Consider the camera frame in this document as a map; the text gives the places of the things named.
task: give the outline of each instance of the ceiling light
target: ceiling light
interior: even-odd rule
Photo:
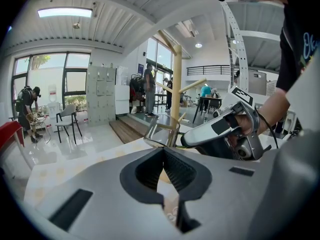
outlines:
[[[50,16],[79,16],[91,18],[92,9],[78,7],[56,7],[38,10],[40,18]]]

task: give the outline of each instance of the sticker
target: sticker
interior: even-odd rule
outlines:
[[[231,93],[243,100],[245,103],[249,104],[251,107],[253,106],[254,98],[247,94],[245,91],[236,87]]]

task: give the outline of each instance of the person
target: person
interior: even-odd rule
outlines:
[[[319,26],[314,21],[318,0],[278,1],[284,4],[284,22],[280,34],[281,63],[277,88],[258,110],[270,126],[286,114],[290,106],[286,93],[306,70],[320,43]],[[238,115],[236,120],[244,134],[251,132],[252,124],[246,115]],[[260,120],[257,133],[261,134],[267,128],[267,124]],[[230,143],[235,146],[237,138],[230,139]]]
[[[151,64],[146,65],[146,70],[144,71],[145,83],[143,85],[145,91],[145,115],[148,118],[154,118],[156,115],[153,113],[154,104],[156,98],[156,77],[157,70],[154,70],[154,76],[152,75],[153,66]]]
[[[204,85],[204,87],[201,88],[201,97],[206,97],[206,95],[211,95],[211,88],[208,85]],[[202,110],[203,105],[204,112],[206,112],[209,105],[209,100],[205,99],[203,102],[200,102],[199,111]]]
[[[33,90],[29,86],[26,86],[19,92],[16,101],[16,110],[19,113],[18,122],[21,124],[23,128],[26,129],[28,135],[31,138],[32,143],[37,143],[37,139],[43,137],[42,135],[37,133],[37,130],[34,126],[32,127],[34,133],[33,136],[30,123],[27,119],[27,115],[29,113],[32,113],[31,106],[33,103],[35,104],[35,111],[38,112],[38,97],[41,97],[40,88],[38,86],[34,87]]]
[[[165,78],[164,81],[167,83],[167,87],[172,89],[173,88],[173,77],[171,77],[171,80],[169,80],[168,78]],[[167,104],[167,107],[166,107],[166,110],[165,112],[170,112],[170,109],[171,109],[171,102],[172,102],[172,93],[167,91],[166,92],[166,104]]]
[[[220,98],[220,94],[217,92],[217,88],[212,88],[211,97],[215,98],[215,99],[219,99]]]

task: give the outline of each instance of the backpack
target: backpack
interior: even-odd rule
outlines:
[[[17,95],[17,98],[16,98],[16,102],[15,102],[15,110],[17,112],[20,112],[22,111],[23,109],[23,96],[25,93],[29,93],[30,95],[30,99],[32,98],[32,89],[30,88],[30,86],[25,86]]]

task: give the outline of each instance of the tree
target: tree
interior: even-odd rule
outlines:
[[[38,70],[41,65],[45,64],[50,59],[50,55],[36,55],[32,57],[31,70]]]

